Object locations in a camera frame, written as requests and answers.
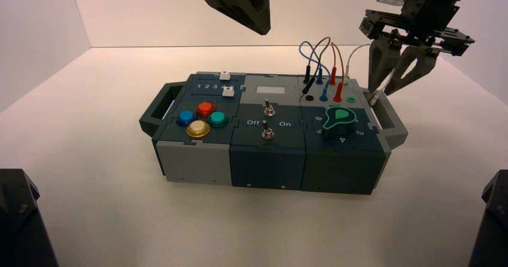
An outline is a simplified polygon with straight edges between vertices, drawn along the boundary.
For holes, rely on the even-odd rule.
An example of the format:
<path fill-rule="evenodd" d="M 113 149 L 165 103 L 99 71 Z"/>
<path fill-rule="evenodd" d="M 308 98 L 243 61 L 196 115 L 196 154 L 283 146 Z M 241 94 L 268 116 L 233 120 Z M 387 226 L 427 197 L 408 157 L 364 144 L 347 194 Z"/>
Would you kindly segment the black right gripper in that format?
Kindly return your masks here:
<path fill-rule="evenodd" d="M 474 43 L 470 36 L 448 26 L 459 10 L 456 3 L 460 0 L 377 1 L 399 6 L 401 11 L 394 14 L 366 10 L 360 24 L 361 32 L 374 40 L 370 45 L 368 64 L 368 91 L 371 93 L 392 71 L 384 89 L 386 95 L 429 74 L 440 51 L 462 56 Z M 410 46 L 401 54 L 402 44 Z"/>

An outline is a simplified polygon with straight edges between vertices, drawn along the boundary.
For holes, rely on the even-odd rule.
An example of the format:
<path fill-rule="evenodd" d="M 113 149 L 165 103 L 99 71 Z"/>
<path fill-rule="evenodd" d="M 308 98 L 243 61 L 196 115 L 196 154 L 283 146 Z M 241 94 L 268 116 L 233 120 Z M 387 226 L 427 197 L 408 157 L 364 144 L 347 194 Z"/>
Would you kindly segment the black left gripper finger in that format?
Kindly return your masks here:
<path fill-rule="evenodd" d="M 260 35 L 271 30 L 270 0 L 205 0 L 215 10 Z"/>

